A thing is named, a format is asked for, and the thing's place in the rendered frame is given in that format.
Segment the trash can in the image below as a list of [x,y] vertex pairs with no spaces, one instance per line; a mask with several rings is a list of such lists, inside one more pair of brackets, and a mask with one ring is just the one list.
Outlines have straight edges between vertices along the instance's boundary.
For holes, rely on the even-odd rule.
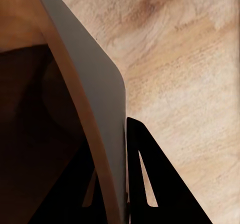
[[0,224],[28,224],[85,139],[108,224],[127,224],[126,89],[63,0],[0,0]]

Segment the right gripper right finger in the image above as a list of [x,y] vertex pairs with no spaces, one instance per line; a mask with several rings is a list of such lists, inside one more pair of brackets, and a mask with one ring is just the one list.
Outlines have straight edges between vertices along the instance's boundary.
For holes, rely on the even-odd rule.
[[[126,119],[130,224],[213,224],[140,120]],[[140,155],[158,207],[147,202]]]

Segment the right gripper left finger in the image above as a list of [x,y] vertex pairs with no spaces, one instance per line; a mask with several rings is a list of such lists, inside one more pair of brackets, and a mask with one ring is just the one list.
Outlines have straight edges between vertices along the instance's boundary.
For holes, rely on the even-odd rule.
[[86,138],[28,224],[108,224],[98,175],[92,203],[82,207],[94,168]]

